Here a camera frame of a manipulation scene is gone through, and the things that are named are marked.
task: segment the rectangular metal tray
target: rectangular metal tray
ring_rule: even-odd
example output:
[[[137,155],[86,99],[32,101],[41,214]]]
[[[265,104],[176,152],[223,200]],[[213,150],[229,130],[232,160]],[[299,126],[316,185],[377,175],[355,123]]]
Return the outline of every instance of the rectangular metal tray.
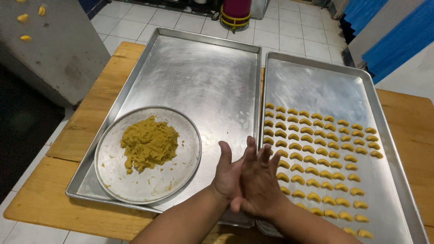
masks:
[[[351,203],[351,207],[332,206],[324,203],[316,203],[300,198],[288,198],[293,203],[302,203],[306,207],[318,207],[321,210],[327,208],[332,209],[334,212],[339,213],[346,211],[351,215],[363,214],[370,219],[369,223],[358,223],[356,221],[349,222],[344,219],[326,218],[328,221],[337,225],[340,228],[350,227],[354,231],[365,229],[374,234],[373,239],[360,238],[363,243],[428,243],[425,229],[423,227],[421,218],[418,213],[415,201],[410,191],[410,187],[405,177],[405,173],[398,156],[395,144],[390,134],[381,104],[378,100],[372,79],[369,74],[360,69],[354,69],[344,66],[323,63],[310,59],[294,57],[286,54],[268,52],[266,55],[265,65],[265,80],[264,80],[264,103],[261,112],[261,131],[259,133],[259,144],[263,144],[263,121],[265,103],[272,102],[275,106],[283,106],[286,109],[295,108],[298,111],[306,110],[310,114],[318,112],[324,117],[331,115],[335,118],[332,123],[336,128],[341,128],[342,125],[337,124],[337,120],[345,119],[350,124],[358,123],[364,128],[373,127],[377,129],[378,133],[375,136],[379,137],[377,142],[384,155],[383,159],[371,157],[369,154],[362,155],[348,150],[337,150],[341,155],[340,159],[331,159],[318,154],[310,154],[309,152],[297,151],[295,149],[277,148],[272,146],[272,150],[276,152],[278,149],[284,149],[289,154],[293,152],[300,153],[303,157],[312,155],[315,159],[325,158],[329,162],[337,160],[342,163],[341,170],[324,165],[314,165],[312,163],[300,162],[296,159],[290,160],[289,158],[282,158],[286,160],[291,166],[295,163],[302,165],[303,168],[309,166],[315,167],[319,171],[328,170],[331,173],[341,172],[347,177],[351,173],[357,174],[361,178],[361,182],[350,181],[345,179],[340,181],[337,179],[328,180],[313,174],[300,173],[298,171],[291,172],[289,169],[282,167],[278,168],[278,172],[284,172],[289,178],[294,175],[302,176],[306,181],[310,178],[316,179],[320,184],[323,181],[329,181],[332,185],[336,183],[344,183],[349,189],[358,187],[365,191],[365,196],[351,196],[349,192],[343,191],[329,191],[327,189],[315,188],[314,186],[300,185],[299,183],[285,183],[279,181],[279,184],[286,186],[291,192],[294,190],[303,191],[306,196],[310,192],[315,192],[320,197],[329,195],[333,198],[344,197]],[[278,122],[276,118],[271,119],[274,123]],[[305,124],[297,124],[299,128],[307,126]],[[332,132],[329,130],[321,129],[318,126],[310,126],[314,131],[317,129],[323,130],[327,133]],[[305,134],[295,131],[287,131],[288,134],[295,133],[299,137]],[[340,138],[344,133],[339,133],[336,130],[335,134]],[[321,138],[320,136],[312,135],[312,138]],[[274,140],[284,140],[288,145],[295,141],[289,141],[279,137]],[[306,141],[298,141],[303,145],[311,145],[315,150],[322,147],[321,145],[311,144]],[[371,148],[366,145],[363,148],[369,152]],[[358,159],[355,163],[358,166],[357,171],[347,171],[345,165],[349,162],[344,161],[345,155],[353,155]],[[365,201],[369,208],[355,209],[353,201]],[[264,221],[257,221],[258,227],[265,234],[271,236],[281,237],[280,233],[276,231],[273,225]]]
[[[257,137],[261,47],[157,27],[69,183],[73,198],[162,213],[209,185],[220,157],[220,140],[242,156],[248,135]],[[115,119],[143,106],[161,105],[186,114],[202,139],[202,159],[192,180],[173,196],[149,205],[119,202],[99,184],[95,148]],[[251,227],[254,220],[227,211],[220,223]]]

